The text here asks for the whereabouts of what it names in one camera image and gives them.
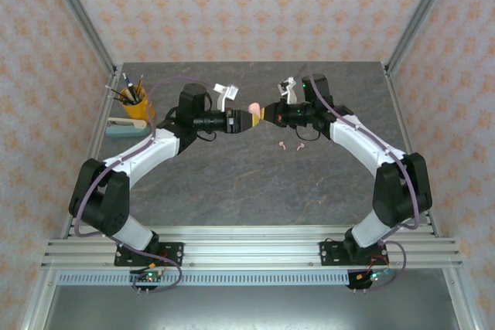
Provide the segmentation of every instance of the gray marble table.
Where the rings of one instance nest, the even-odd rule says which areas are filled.
[[[187,75],[240,87],[235,108],[263,107],[279,100],[277,83],[297,74],[303,63],[125,63],[145,87],[173,75]],[[405,148],[379,63],[312,63],[324,73],[336,104],[345,104],[385,141]],[[177,105],[184,83],[163,87],[152,98],[156,122]],[[298,97],[303,97],[300,84]],[[126,117],[119,104],[111,116]],[[308,138],[311,129],[300,131]],[[136,138],[105,138],[99,159],[129,148]],[[286,150],[278,146],[284,141]],[[266,122],[242,134],[218,134],[213,143],[195,141],[162,163],[131,191],[131,214],[149,226],[257,226],[354,224],[371,210],[374,180],[346,150],[321,137],[301,141],[289,128]]]

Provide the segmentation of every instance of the small pink object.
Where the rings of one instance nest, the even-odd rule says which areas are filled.
[[[261,117],[261,107],[260,107],[260,104],[258,104],[256,102],[254,102],[253,104],[250,104],[249,107],[247,108],[247,111],[250,114]]]

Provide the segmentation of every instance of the ventilation grill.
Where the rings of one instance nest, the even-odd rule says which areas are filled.
[[[154,281],[140,286],[171,284],[178,277],[176,272],[166,273]],[[61,286],[122,286],[129,285],[133,277],[111,270],[62,270],[58,285]],[[288,286],[288,285],[341,285],[349,284],[346,270],[323,271],[190,271],[185,272],[180,283],[184,286]]]

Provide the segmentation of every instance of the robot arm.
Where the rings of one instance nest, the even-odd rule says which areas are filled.
[[[328,83],[323,75],[314,75],[314,81],[323,99],[346,121],[331,114],[318,100],[310,79],[302,78],[305,102],[290,104],[283,96],[274,104],[261,111],[262,118],[278,125],[296,129],[309,124],[327,139],[343,146],[357,158],[375,178],[373,210],[352,229],[348,230],[343,242],[346,254],[353,264],[367,261],[373,247],[382,237],[387,236],[396,226],[414,216],[411,195],[404,176],[391,154],[405,166],[415,190],[420,213],[430,209],[432,196],[429,187],[425,160],[417,153],[406,155],[385,141],[379,139],[383,148],[362,131],[373,135],[359,119],[345,106],[334,106]]]
[[[225,99],[233,100],[237,88],[223,88],[225,94],[219,100],[220,109],[212,111],[205,110],[208,95],[202,85],[185,85],[179,96],[179,105],[172,109],[175,117],[167,115],[154,133],[117,156],[102,162],[87,160],[77,179],[70,201],[70,213],[77,215],[91,184],[107,170],[106,176],[90,194],[81,219],[104,235],[112,236],[136,250],[156,255],[158,236],[129,214],[129,190],[154,167],[189,147],[198,132],[236,134],[255,125],[252,114],[247,111],[225,108]]]

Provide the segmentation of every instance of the yellow cup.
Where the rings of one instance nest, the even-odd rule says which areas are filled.
[[[121,91],[122,96],[127,97],[127,91],[128,88],[124,88]],[[139,87],[137,93],[139,99],[141,99],[141,102],[138,104],[123,104],[121,102],[121,106],[131,119],[146,120],[146,122],[149,122],[148,115],[146,114],[146,105],[148,104],[148,95],[146,94],[146,90],[143,87]],[[152,118],[155,117],[155,109],[153,108],[153,103],[151,101],[149,102],[149,113],[152,115]]]

